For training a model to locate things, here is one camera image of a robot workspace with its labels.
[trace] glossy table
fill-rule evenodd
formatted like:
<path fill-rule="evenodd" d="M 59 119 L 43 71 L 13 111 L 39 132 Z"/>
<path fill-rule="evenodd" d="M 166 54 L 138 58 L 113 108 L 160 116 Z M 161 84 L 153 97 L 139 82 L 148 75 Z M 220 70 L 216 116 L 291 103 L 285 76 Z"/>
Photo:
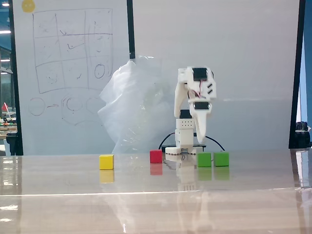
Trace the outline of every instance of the glossy table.
<path fill-rule="evenodd" d="M 310 233 L 311 154 L 231 152 L 228 168 L 115 155 L 114 171 L 98 155 L 0 157 L 0 234 Z"/>

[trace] wooden cube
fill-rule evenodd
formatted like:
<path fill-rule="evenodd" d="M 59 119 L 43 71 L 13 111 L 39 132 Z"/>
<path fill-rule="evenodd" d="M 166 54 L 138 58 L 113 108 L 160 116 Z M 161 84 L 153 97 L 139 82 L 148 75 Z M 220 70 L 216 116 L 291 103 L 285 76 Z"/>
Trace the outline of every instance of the wooden cube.
<path fill-rule="evenodd" d="M 197 154 L 197 167 L 211 167 L 211 153 L 198 153 Z"/>
<path fill-rule="evenodd" d="M 162 150 L 150 151 L 150 163 L 162 163 Z"/>
<path fill-rule="evenodd" d="M 214 165 L 216 167 L 228 167 L 230 165 L 229 152 L 216 152 L 214 153 Z"/>
<path fill-rule="evenodd" d="M 114 155 L 100 155 L 99 156 L 99 169 L 100 170 L 114 169 Z"/>

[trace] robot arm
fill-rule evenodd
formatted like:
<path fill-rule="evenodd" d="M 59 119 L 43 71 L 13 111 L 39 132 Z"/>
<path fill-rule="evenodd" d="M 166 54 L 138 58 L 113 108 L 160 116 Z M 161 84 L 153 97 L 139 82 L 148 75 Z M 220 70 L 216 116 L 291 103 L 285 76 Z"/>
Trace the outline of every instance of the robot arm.
<path fill-rule="evenodd" d="M 190 113 L 195 120 L 198 142 L 206 136 L 207 115 L 211 113 L 211 99 L 216 98 L 216 85 L 212 71 L 205 68 L 179 69 L 175 89 L 175 117 L 179 118 L 183 101 L 188 98 Z"/>

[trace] black cable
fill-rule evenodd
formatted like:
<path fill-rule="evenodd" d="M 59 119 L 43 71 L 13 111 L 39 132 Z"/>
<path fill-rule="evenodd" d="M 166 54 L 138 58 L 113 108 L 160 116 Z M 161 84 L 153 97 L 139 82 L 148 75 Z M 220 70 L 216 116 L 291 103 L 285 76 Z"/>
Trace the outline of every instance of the black cable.
<path fill-rule="evenodd" d="M 206 136 L 206 138 L 208 138 L 209 140 L 212 140 L 212 141 L 214 141 L 215 143 L 217 143 L 218 146 L 220 146 L 220 148 L 221 148 L 223 151 L 225 151 L 225 149 L 222 147 L 222 145 L 220 145 L 219 142 L 217 142 L 215 139 L 213 139 L 213 138 L 211 138 L 211 137 L 209 137 L 209 136 Z"/>
<path fill-rule="evenodd" d="M 165 140 L 166 139 L 168 139 L 168 137 L 170 137 L 172 134 L 175 134 L 175 133 L 170 133 L 170 134 L 168 134 L 166 137 L 165 137 L 165 139 L 161 142 L 161 144 L 159 145 L 159 150 L 161 149 L 161 146 L 162 146 L 162 144 L 165 142 Z M 213 138 L 211 138 L 211 137 L 209 137 L 209 136 L 206 136 L 206 138 L 208 138 L 209 140 L 212 140 L 212 141 L 214 141 L 215 143 L 217 143 L 218 144 L 218 146 L 220 146 L 220 148 L 223 150 L 223 151 L 225 151 L 225 149 L 222 147 L 222 145 L 219 143 L 219 142 L 217 142 L 215 139 L 213 139 Z"/>
<path fill-rule="evenodd" d="M 205 136 L 205 137 L 208 138 L 209 140 L 212 140 L 212 141 L 214 141 L 215 143 L 217 143 L 218 146 L 220 146 L 220 148 L 221 148 L 223 151 L 225 151 L 225 149 L 222 147 L 222 145 L 220 145 L 220 143 L 217 142 L 215 139 L 213 139 L 213 138 L 211 138 L 211 137 L 209 137 L 209 136 Z"/>
<path fill-rule="evenodd" d="M 167 135 L 166 137 L 165 137 L 165 139 L 161 142 L 161 144 L 159 145 L 159 150 L 161 149 L 161 146 L 162 146 L 162 144 L 165 142 L 165 140 L 168 138 L 168 137 L 170 137 L 172 134 L 174 134 L 174 133 L 170 133 L 169 135 Z"/>

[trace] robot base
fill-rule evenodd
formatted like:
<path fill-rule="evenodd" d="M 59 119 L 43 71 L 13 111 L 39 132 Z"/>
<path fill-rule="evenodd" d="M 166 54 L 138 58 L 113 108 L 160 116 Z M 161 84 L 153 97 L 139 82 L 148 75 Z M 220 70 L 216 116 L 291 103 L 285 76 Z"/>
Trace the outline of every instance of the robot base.
<path fill-rule="evenodd" d="M 188 149 L 181 149 L 179 147 L 167 147 L 166 148 L 166 154 L 178 155 L 180 153 L 186 153 L 186 154 L 195 155 L 196 152 L 197 152 L 197 148 L 198 147 L 191 147 L 191 148 L 188 148 Z"/>

